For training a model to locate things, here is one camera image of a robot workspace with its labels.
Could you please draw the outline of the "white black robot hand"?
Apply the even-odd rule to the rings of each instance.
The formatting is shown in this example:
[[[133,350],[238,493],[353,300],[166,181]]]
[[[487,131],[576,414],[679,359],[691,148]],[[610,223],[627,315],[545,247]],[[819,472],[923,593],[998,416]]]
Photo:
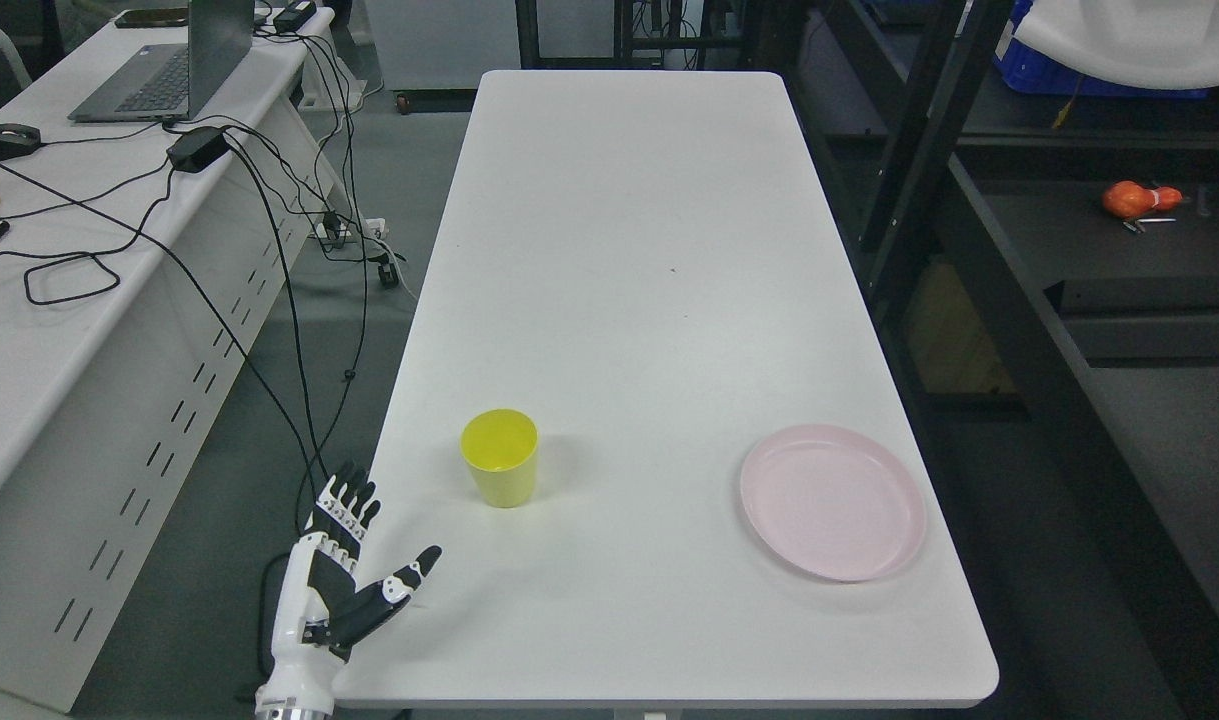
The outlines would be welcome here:
[[[254,718],[333,718],[333,685],[350,652],[408,605],[442,556],[432,545],[386,577],[358,585],[356,565],[380,509],[375,482],[352,461],[321,489],[290,551],[271,635],[274,666],[254,694]]]

